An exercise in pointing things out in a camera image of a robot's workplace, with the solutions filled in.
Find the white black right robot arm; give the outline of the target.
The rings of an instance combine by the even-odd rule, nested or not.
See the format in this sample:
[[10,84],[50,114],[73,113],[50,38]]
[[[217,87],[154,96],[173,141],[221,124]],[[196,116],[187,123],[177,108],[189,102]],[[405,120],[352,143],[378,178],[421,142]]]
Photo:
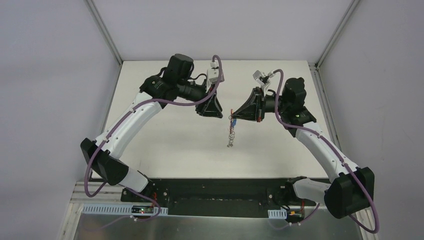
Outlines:
[[337,219],[366,208],[375,212],[374,173],[369,167],[359,167],[325,137],[316,118],[305,107],[306,95],[302,77],[289,78],[280,95],[276,92],[266,95],[260,87],[256,87],[231,117],[259,123],[266,113],[275,114],[284,128],[311,152],[324,169],[329,183],[304,176],[290,179],[283,192],[288,204],[310,200],[325,205]]

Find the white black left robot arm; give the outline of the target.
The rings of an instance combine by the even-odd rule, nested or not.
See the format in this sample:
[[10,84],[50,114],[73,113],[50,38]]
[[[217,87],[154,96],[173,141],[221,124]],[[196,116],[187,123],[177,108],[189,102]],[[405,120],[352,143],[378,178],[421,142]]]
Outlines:
[[91,140],[85,138],[80,148],[87,163],[84,190],[89,197],[90,172],[97,173],[105,183],[133,190],[140,202],[152,198],[152,181],[143,173],[129,167],[120,158],[142,127],[168,105],[195,107],[199,116],[223,118],[217,88],[224,81],[222,61],[214,55],[205,80],[197,84],[192,78],[194,60],[184,54],[172,55],[160,73],[148,77],[139,87],[132,103],[102,134]]

